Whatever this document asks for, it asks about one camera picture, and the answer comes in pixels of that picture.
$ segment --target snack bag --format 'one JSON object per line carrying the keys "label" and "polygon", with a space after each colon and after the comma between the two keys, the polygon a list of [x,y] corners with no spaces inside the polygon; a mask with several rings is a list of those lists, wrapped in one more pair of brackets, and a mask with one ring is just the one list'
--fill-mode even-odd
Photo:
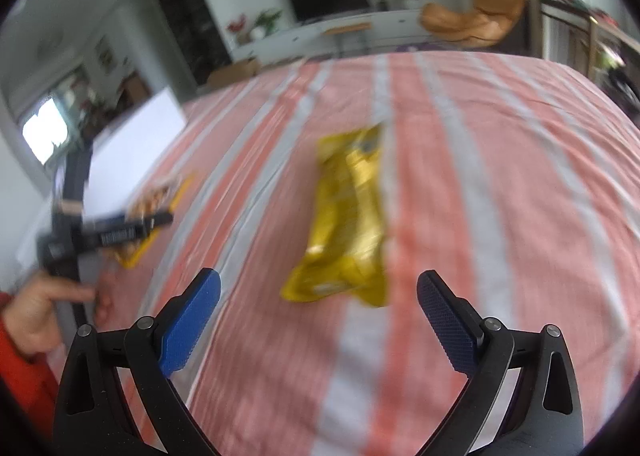
{"label": "snack bag", "polygon": [[[191,177],[189,176],[186,178],[175,176],[156,183],[152,188],[143,191],[130,205],[126,214],[127,218],[144,217],[161,210],[174,212],[190,181]],[[113,249],[113,257],[126,269],[135,267],[159,232],[160,229],[153,230],[143,241],[126,243],[126,245]]]}
{"label": "snack bag", "polygon": [[319,141],[321,176],[306,253],[282,287],[289,301],[316,301],[350,290],[384,306],[384,220],[378,191],[381,126]]}

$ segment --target red sleeve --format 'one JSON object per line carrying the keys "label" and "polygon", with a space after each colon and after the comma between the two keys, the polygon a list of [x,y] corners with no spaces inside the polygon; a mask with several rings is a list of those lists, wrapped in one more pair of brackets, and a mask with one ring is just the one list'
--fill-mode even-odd
{"label": "red sleeve", "polygon": [[[9,300],[9,296],[0,292],[0,308]],[[3,321],[0,321],[0,376],[31,422],[51,438],[58,383],[44,354],[28,361],[16,352]]]}

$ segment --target striped bedsheet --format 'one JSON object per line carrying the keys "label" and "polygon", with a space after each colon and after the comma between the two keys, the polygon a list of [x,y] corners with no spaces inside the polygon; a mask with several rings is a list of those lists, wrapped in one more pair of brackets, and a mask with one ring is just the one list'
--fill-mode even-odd
{"label": "striped bedsheet", "polygon": [[[580,74],[390,54],[276,70],[184,109],[151,181],[194,182],[140,264],[102,274],[116,313],[101,328],[155,314],[201,267],[220,272],[221,304],[174,383],[223,455],[413,455],[465,382],[417,304],[427,269],[482,316],[562,328],[587,439],[620,401],[640,368],[640,135]],[[380,122],[390,305],[282,300],[312,222],[316,141]]]}

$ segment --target orange chair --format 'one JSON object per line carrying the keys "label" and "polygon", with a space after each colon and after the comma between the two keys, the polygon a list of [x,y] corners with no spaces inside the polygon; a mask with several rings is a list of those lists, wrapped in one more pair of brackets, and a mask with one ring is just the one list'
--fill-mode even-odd
{"label": "orange chair", "polygon": [[500,42],[520,19],[527,0],[474,0],[473,10],[450,11],[428,3],[422,8],[420,24],[446,42],[468,48]]}

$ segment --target small table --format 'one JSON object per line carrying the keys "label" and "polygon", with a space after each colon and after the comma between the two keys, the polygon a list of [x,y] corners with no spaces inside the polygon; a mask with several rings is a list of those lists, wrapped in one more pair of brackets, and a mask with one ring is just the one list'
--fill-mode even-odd
{"label": "small table", "polygon": [[366,30],[371,30],[371,23],[356,23],[354,25],[346,25],[343,27],[334,27],[332,29],[326,29],[323,34],[325,36],[334,36],[335,44],[338,47],[338,57],[344,56],[344,50],[342,48],[342,37],[350,32],[357,32],[360,35],[360,41],[362,42],[362,49],[365,54],[369,53],[369,41],[367,40]]}

